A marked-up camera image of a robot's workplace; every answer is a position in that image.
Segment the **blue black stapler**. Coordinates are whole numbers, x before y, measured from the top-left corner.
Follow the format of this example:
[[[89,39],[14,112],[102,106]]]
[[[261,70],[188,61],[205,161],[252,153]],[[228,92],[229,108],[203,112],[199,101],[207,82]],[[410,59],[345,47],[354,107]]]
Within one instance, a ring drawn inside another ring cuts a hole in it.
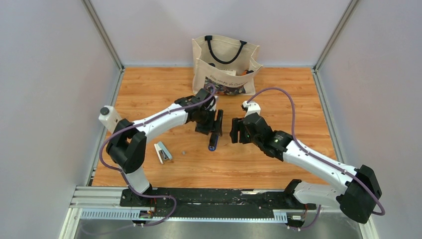
[[[218,144],[219,135],[216,133],[212,133],[209,140],[208,150],[215,151]]]

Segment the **light blue white stapler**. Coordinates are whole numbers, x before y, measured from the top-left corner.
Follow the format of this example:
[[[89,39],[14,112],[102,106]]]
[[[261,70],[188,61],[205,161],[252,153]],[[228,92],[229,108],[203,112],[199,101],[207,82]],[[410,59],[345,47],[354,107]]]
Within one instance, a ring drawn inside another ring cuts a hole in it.
[[[173,159],[173,156],[167,147],[163,144],[163,142],[159,141],[158,143],[155,143],[154,148],[161,164],[164,164],[164,162],[171,161]]]

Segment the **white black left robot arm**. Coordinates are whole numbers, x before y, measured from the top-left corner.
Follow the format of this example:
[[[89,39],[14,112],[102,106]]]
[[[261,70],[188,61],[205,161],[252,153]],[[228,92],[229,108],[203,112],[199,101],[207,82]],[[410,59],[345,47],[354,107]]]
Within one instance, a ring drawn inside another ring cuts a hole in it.
[[[141,120],[123,119],[112,106],[100,109],[99,121],[111,133],[101,149],[105,150],[117,166],[101,163],[122,174],[133,200],[147,206],[152,200],[151,184],[143,170],[146,146],[154,138],[189,122],[196,123],[195,131],[210,135],[210,149],[215,148],[222,136],[223,110],[216,109],[217,97],[213,92],[200,89],[196,95],[179,98],[166,109]]]

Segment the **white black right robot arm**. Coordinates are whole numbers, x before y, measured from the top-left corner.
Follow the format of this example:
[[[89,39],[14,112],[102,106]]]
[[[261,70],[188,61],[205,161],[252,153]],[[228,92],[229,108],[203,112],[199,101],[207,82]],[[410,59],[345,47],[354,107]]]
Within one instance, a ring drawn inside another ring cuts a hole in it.
[[[379,202],[382,191],[374,170],[339,163],[299,142],[282,130],[272,130],[258,113],[233,118],[232,143],[252,143],[265,155],[294,164],[327,182],[311,184],[294,179],[286,187],[284,202],[295,209],[301,204],[339,208],[351,220],[365,224]]]

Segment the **beige canvas tote bag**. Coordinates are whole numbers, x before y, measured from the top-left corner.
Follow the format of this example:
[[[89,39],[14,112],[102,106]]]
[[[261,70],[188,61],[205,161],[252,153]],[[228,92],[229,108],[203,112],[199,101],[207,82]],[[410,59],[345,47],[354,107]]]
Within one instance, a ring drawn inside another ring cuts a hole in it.
[[[194,78],[192,90],[212,90],[218,95],[238,96],[256,93],[254,78],[263,65],[256,61],[260,46],[219,35],[192,39]]]

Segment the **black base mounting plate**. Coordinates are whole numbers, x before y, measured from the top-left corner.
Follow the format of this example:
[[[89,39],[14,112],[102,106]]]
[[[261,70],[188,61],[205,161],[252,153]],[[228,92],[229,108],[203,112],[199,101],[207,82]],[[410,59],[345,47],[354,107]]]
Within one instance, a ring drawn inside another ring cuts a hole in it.
[[[270,219],[275,210],[302,213],[315,210],[315,204],[304,205],[282,190],[215,189],[215,188],[152,188],[147,198],[124,189],[122,207],[154,209],[154,216],[219,219]]]

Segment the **aluminium frame rail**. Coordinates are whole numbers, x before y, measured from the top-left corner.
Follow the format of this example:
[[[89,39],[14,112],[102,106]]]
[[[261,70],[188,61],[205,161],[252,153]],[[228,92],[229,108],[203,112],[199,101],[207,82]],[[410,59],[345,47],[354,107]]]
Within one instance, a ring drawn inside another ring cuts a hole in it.
[[[283,190],[153,188],[152,198],[125,187],[77,187],[69,206],[76,221],[274,223],[298,229],[312,221],[316,204],[302,204]]]

